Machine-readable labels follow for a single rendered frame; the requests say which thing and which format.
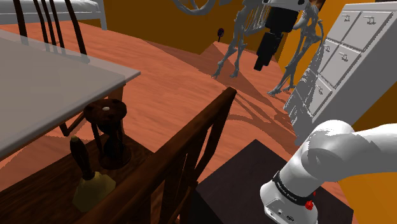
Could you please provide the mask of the white bed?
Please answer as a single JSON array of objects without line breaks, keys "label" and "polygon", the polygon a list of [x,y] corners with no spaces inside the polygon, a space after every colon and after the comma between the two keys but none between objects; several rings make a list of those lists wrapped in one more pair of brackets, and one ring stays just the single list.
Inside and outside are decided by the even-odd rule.
[{"label": "white bed", "polygon": [[[103,0],[70,0],[77,20],[99,19],[101,28],[107,30]],[[71,20],[66,0],[53,0],[57,18],[60,21]],[[34,0],[20,0],[25,23],[40,22]],[[0,25],[18,24],[13,0],[0,0]]]}]

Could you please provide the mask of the brass hand bell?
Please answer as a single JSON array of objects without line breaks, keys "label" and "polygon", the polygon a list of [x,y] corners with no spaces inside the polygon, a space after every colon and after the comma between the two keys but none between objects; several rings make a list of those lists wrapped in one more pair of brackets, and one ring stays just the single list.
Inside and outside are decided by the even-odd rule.
[{"label": "brass hand bell", "polygon": [[82,213],[88,212],[116,187],[116,181],[107,174],[93,171],[85,144],[76,136],[69,142],[71,155],[82,171],[72,203]]}]

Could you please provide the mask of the brown wooden slat-back chair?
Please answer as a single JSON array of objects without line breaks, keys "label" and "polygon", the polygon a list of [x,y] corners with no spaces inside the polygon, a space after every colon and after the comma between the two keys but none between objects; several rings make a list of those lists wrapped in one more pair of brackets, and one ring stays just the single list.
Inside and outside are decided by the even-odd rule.
[{"label": "brown wooden slat-back chair", "polygon": [[[15,9],[15,13],[16,13],[16,17],[17,17],[17,24],[18,24],[18,30],[19,30],[19,35],[20,35],[20,41],[21,44],[23,45],[29,45],[29,40],[28,40],[28,36],[27,36],[27,29],[25,26],[25,20],[24,20],[24,13],[22,10],[22,5],[20,3],[20,0],[12,0],[13,1],[13,5],[14,5],[14,9]],[[85,44],[84,44],[84,40],[83,40],[83,36],[81,33],[81,29],[78,23],[78,20],[76,18],[76,14],[73,10],[73,6],[71,4],[70,0],[64,0],[65,4],[66,4],[66,8],[67,8],[67,12],[71,18],[73,27],[74,27],[74,31],[75,31],[75,35],[76,35],[76,40],[78,43],[78,47],[80,50],[80,57],[81,57],[81,61],[88,64],[90,62],[90,59],[88,58],[87,55],[87,51],[85,48]],[[48,36],[47,36],[47,32],[46,32],[46,26],[45,26],[45,21],[43,18],[43,14],[41,12],[41,8],[39,6],[38,0],[33,0],[34,2],[34,6],[35,9],[38,13],[38,17],[39,17],[39,21],[41,24],[41,30],[43,33],[43,40],[45,41],[45,44],[48,44]],[[55,22],[55,26],[56,26],[56,30],[57,30],[57,37],[59,39],[59,44],[61,48],[65,48],[64,46],[64,41],[63,41],[63,37],[62,37],[62,31],[60,28],[60,24],[59,24],[59,18],[57,16],[57,11],[56,11],[56,7],[55,7],[55,2],[54,0],[49,0],[50,2],[50,7],[53,13],[53,21]],[[47,19],[47,24],[48,24],[48,28],[50,31],[50,37],[51,37],[51,41],[52,41],[52,45],[57,47],[57,43],[55,41],[55,35],[54,35],[54,31],[53,31],[53,27],[52,27],[52,19],[50,17],[50,12],[48,11],[47,8],[47,3],[46,0],[41,0],[41,4],[42,4],[42,8],[44,9],[44,13]]]},{"label": "brown wooden slat-back chair", "polygon": [[[235,95],[233,88],[224,90],[156,152],[125,137],[132,159],[108,172],[116,188],[89,212],[72,203],[81,170],[67,155],[0,192],[0,224],[186,224],[188,199],[214,155]],[[154,221],[150,200],[159,186]]]}]

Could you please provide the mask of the white chest of drawers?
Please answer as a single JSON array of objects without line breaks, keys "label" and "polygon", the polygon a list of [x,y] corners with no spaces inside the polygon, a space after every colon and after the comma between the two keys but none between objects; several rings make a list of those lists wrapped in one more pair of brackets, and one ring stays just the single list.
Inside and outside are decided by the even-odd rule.
[{"label": "white chest of drawers", "polygon": [[397,1],[346,4],[292,91],[297,146],[327,120],[353,125],[397,82]]}]

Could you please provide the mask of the grey top dining table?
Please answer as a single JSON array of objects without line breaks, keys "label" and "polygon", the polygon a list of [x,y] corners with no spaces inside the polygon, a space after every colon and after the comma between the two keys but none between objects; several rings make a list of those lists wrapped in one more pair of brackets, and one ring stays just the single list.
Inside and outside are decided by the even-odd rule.
[{"label": "grey top dining table", "polygon": [[140,71],[0,30],[0,161]]}]

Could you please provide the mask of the dark wooden hourglass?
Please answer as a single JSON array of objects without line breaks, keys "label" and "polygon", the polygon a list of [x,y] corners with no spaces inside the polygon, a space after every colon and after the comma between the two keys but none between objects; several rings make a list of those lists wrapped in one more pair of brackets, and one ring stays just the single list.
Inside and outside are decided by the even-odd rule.
[{"label": "dark wooden hourglass", "polygon": [[107,170],[124,167],[131,159],[131,152],[123,143],[126,105],[118,99],[101,99],[88,104],[83,114],[91,124],[101,167]]}]

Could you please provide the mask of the grey animal skeleton statue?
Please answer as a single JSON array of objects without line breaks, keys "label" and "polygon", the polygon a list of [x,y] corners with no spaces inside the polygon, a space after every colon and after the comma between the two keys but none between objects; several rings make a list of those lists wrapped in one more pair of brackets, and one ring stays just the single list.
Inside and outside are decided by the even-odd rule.
[{"label": "grey animal skeleton statue", "polygon": [[[316,34],[316,27],[320,27],[323,31],[322,20],[319,19],[319,8],[310,2],[310,0],[243,0],[243,9],[237,12],[234,19],[233,38],[228,46],[225,56],[218,62],[218,68],[212,75],[217,78],[220,75],[225,61],[234,53],[237,53],[235,61],[235,70],[230,76],[232,78],[238,76],[240,56],[244,51],[246,44],[244,37],[255,34],[266,28],[265,23],[268,18],[271,7],[280,7],[298,12],[297,20],[292,30],[300,30],[300,40],[298,48],[286,66],[286,72],[282,77],[280,83],[268,95],[276,95],[283,90],[288,91],[295,88],[293,79],[298,61],[303,57],[307,49],[314,43],[323,42],[323,35]],[[290,84],[286,88],[282,86],[290,80]]]}]

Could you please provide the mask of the dark robot stand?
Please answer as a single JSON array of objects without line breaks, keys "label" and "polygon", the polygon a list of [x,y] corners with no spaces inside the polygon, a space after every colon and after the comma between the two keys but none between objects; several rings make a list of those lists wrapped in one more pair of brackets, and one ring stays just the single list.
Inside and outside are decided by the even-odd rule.
[{"label": "dark robot stand", "polygon": [[276,224],[264,212],[260,187],[285,164],[255,139],[198,184],[187,224]]}]

